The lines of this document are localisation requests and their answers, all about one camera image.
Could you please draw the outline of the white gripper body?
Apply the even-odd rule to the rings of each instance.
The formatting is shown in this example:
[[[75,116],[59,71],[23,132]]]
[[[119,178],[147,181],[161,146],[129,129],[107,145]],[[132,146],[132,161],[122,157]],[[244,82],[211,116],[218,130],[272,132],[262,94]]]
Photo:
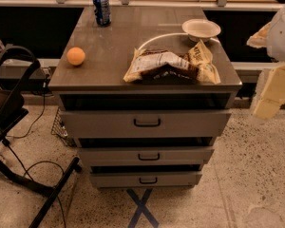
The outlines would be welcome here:
[[[271,21],[267,34],[267,54],[285,62],[285,4]]]

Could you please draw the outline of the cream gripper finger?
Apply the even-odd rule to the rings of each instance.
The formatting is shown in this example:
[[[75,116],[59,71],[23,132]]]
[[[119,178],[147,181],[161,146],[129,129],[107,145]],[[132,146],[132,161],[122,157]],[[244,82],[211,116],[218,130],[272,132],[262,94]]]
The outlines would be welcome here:
[[[271,69],[263,87],[253,115],[262,120],[274,117],[280,107],[285,104],[285,64]]]
[[[251,48],[266,48],[268,46],[268,33],[271,23],[264,25],[259,31],[251,35],[246,45]]]

